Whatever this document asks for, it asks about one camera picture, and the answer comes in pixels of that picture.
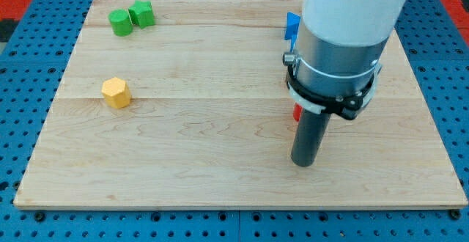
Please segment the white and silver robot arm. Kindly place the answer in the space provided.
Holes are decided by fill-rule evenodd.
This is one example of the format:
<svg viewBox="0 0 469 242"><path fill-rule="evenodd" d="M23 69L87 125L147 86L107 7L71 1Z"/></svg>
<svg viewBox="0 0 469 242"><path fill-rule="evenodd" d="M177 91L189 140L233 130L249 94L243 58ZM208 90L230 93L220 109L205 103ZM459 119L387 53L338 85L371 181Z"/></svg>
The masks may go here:
<svg viewBox="0 0 469 242"><path fill-rule="evenodd" d="M313 117L355 119L374 97L383 49L406 0L303 0L284 53L290 96Z"/></svg>

